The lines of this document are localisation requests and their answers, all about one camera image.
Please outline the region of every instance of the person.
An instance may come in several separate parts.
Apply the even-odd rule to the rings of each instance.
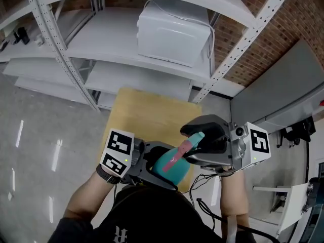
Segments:
[[[179,192],[149,186],[126,186],[98,228],[91,220],[97,214],[113,183],[103,179],[105,167],[96,172],[71,197],[63,218],[49,243],[64,242],[225,242],[227,224],[222,223],[222,237],[204,225],[198,212]],[[221,214],[236,216],[237,223],[249,226],[249,203],[244,173],[238,171],[221,181]],[[236,242],[254,242],[250,232],[238,229]]]

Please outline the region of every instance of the wooden tabletop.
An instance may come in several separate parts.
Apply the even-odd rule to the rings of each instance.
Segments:
[[[200,115],[201,107],[197,104],[121,88],[102,138],[99,159],[111,128],[132,132],[144,141],[161,141],[177,147],[186,139],[180,134],[181,127]],[[178,185],[179,191],[189,190],[192,176],[193,165]]]

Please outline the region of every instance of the white power cord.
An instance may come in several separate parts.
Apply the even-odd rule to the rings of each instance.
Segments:
[[[209,29],[211,30],[211,35],[212,35],[212,39],[213,39],[213,42],[212,42],[212,48],[210,48],[210,53],[208,55],[208,58],[210,59],[213,52],[214,52],[214,44],[215,44],[215,30],[213,29],[213,27],[210,25],[210,24],[207,24],[203,21],[200,21],[200,20],[196,20],[196,19],[192,19],[192,18],[186,18],[186,17],[181,17],[181,16],[177,16],[177,15],[174,15],[174,14],[171,14],[169,12],[167,12],[166,10],[164,10],[163,8],[161,8],[155,1],[153,0],[148,0],[146,1],[145,5],[144,5],[144,8],[148,5],[149,2],[152,2],[154,3],[161,11],[165,12],[166,14],[168,15],[171,15],[173,17],[176,17],[180,20],[185,20],[185,21],[188,21],[188,22],[194,22],[194,23],[198,23],[198,24],[201,24],[201,25],[204,25],[204,26],[207,26],[209,27]]]

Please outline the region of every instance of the white table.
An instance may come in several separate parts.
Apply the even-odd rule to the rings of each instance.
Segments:
[[[278,223],[277,237],[279,234],[302,217],[302,209],[306,204],[307,200],[307,187],[308,183],[293,185],[291,187],[258,187],[253,186],[253,190],[256,191],[267,191],[267,192],[286,192],[287,198],[285,206],[283,207],[282,216]]]

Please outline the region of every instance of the black shirt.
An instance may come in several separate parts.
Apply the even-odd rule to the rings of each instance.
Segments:
[[[129,187],[116,196],[112,210],[96,229],[90,221],[63,218],[49,243],[64,242],[223,242],[203,224],[190,202],[178,192]],[[240,231],[236,242],[253,242]]]

